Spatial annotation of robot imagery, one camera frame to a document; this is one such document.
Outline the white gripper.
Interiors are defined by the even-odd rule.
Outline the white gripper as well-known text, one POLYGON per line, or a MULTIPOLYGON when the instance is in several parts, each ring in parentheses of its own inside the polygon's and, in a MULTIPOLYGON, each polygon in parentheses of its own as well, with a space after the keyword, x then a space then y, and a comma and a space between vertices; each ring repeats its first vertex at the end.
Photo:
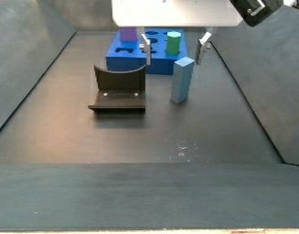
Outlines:
MULTIPOLYGON (((233 27, 240 15, 229 0, 110 0, 112 18, 118 27, 207 27, 196 40, 194 63, 201 63, 207 44, 212 37, 211 27, 233 27)), ((145 52, 145 63, 150 64, 150 42, 144 28, 138 29, 145 52)))

